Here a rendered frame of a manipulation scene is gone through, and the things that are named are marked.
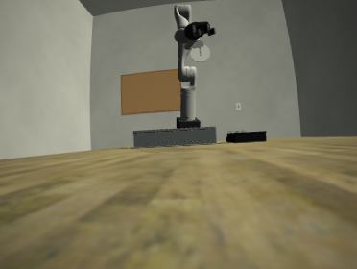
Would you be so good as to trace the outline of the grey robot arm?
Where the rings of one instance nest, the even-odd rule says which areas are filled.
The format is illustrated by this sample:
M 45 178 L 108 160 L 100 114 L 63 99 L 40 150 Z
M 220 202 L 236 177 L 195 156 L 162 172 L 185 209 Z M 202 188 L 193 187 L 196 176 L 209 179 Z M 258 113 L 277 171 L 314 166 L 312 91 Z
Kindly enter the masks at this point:
M 178 79 L 181 82 L 190 82 L 188 86 L 182 87 L 180 90 L 180 120 L 193 121 L 196 109 L 197 70 L 195 67 L 184 67 L 184 61 L 191 49 L 184 48 L 188 40 L 183 36 L 183 28 L 191 24 L 191 6 L 176 5 L 174 12 L 178 24 L 178 30 L 175 32 L 175 41 L 178 43 Z

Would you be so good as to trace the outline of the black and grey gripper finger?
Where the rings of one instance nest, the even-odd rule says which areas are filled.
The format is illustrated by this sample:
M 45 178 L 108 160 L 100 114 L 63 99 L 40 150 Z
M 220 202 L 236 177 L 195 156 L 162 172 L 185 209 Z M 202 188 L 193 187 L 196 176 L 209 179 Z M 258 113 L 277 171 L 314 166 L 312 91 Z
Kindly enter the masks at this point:
M 206 26 L 207 26 L 207 32 L 208 32 L 209 36 L 216 34 L 215 28 L 210 29 L 210 24 L 206 24 Z
M 192 31 L 193 31 L 193 37 L 198 37 L 202 34 L 201 29 L 196 31 L 195 25 L 192 26 Z

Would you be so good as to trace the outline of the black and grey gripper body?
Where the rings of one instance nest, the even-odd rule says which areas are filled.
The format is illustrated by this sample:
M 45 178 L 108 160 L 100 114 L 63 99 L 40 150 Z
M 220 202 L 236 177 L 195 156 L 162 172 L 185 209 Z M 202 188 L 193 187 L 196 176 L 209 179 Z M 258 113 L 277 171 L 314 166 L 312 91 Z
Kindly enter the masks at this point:
M 188 24 L 185 27 L 185 30 L 183 31 L 183 36 L 184 38 L 188 38 L 188 42 L 184 45 L 184 48 L 186 50 L 189 49 L 195 49 L 195 48 L 200 48 L 203 47 L 204 44 L 202 41 L 198 40 L 198 38 L 201 38 L 203 34 L 207 33 L 207 26 L 206 24 L 209 24 L 207 21 L 205 22 L 192 22 L 191 25 Z M 198 37 L 193 37 L 193 31 L 192 31 L 192 26 L 195 25 L 196 31 L 198 29 L 201 29 L 201 35 Z M 190 40 L 189 40 L 190 39 Z

